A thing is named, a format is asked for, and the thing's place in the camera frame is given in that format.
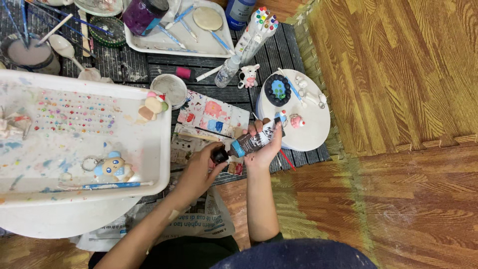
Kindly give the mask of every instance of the round clay disc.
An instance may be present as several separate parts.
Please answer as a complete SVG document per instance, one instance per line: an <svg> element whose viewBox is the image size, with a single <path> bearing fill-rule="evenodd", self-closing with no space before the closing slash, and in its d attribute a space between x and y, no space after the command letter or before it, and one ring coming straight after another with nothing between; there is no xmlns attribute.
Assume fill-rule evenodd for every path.
<svg viewBox="0 0 478 269"><path fill-rule="evenodd" d="M208 7L198 7L193 12L194 22L204 30L215 31L222 26L221 15L217 11Z"/></svg>

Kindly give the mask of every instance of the white rectangular tray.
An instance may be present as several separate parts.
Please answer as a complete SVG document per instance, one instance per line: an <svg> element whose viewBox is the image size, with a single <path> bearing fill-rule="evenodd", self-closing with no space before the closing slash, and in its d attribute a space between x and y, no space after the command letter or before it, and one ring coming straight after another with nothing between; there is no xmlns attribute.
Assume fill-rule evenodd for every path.
<svg viewBox="0 0 478 269"><path fill-rule="evenodd" d="M125 9L129 4L129 0L124 1ZM222 7L211 1L206 0L183 0L179 8L179 14L185 11L190 7L193 2L196 5L210 7L216 10L222 17L222 27L215 31L215 33L231 48L234 50L234 45L232 44L231 33L229 32L228 22L226 20L226 14ZM187 49L196 50L204 53L194 53L194 52L184 52L184 51L171 51L171 49L179 49L179 45L171 40L165 33L161 32L158 27L155 27L151 33L145 37L138 37L133 35L126 25L124 25L124 30L126 34L126 43L132 49L146 52L146 53L161 53L161 54L172 54L172 55L184 55L184 56L196 56L196 57L215 57L215 58L230 58L231 54L223 47L219 42L212 36L208 31L205 31L199 28L193 20L193 12L188 13L183 20L189 25L191 30L197 35L198 42L186 31L184 26L177 22L171 29L171 33L177 40L183 43Z"/></svg>
<svg viewBox="0 0 478 269"><path fill-rule="evenodd" d="M156 121L139 123L138 107L144 104L146 91L76 78L0 70L0 105L5 115L21 110L32 119L30 131L23 141L0 140L0 207L106 200L162 191L170 175L171 105L158 114ZM42 111L43 106L52 113ZM65 119L66 122L60 124L59 118L58 123L54 122L57 115L65 113L67 116L63 117L70 118L77 115L76 112L80 112L80 119ZM88 115L93 116L85 117L93 120L81 119L82 113L90 113ZM112 126L108 128L98 123L100 117L104 117L105 124L111 122L106 119L114 119ZM85 121L85 127L78 124L81 121ZM98 183L94 173L84 172L80 164L87 156L106 157L113 150L120 151L126 163L133 165L135 175L130 181L153 181L154 184L108 190L56 191L59 182ZM65 171L72 175L72 180L62 179Z"/></svg>

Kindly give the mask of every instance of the person's left hand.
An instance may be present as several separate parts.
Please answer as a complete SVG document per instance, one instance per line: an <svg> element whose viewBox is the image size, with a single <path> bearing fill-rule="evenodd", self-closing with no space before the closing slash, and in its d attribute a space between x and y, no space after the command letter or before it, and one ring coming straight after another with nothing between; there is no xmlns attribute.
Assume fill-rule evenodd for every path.
<svg viewBox="0 0 478 269"><path fill-rule="evenodd" d="M214 142L204 147L203 150L194 152L191 155L186 168L179 177L178 183L172 192L178 194L178 197L184 200L184 206L187 206L203 195L203 193L211 187L214 178L228 165L227 162L224 162L216 165L210 173L207 172L211 152L222 146L223 144L221 142Z"/></svg>

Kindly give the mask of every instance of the white spoon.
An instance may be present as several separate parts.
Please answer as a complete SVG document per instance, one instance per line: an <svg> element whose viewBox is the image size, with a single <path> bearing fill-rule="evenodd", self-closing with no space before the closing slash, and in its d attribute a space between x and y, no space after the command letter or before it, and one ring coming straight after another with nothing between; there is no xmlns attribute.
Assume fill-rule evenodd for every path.
<svg viewBox="0 0 478 269"><path fill-rule="evenodd" d="M53 34L50 36L49 41L52 48L59 55L72 60L81 71L85 70L85 68L75 59L75 49L68 40L61 35Z"/></svg>

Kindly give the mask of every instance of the pink and white figurine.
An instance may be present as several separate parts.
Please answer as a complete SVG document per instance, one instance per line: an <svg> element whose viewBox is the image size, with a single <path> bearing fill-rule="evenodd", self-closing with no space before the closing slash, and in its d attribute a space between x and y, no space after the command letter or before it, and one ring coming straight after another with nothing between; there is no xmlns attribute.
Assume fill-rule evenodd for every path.
<svg viewBox="0 0 478 269"><path fill-rule="evenodd" d="M294 128L300 128L305 125L304 119L299 114L291 115L291 125Z"/></svg>
<svg viewBox="0 0 478 269"><path fill-rule="evenodd" d="M242 89L244 87L251 88L257 87L256 74L259 69L259 64L254 66L241 67L241 72L239 73L239 84L238 88Z"/></svg>

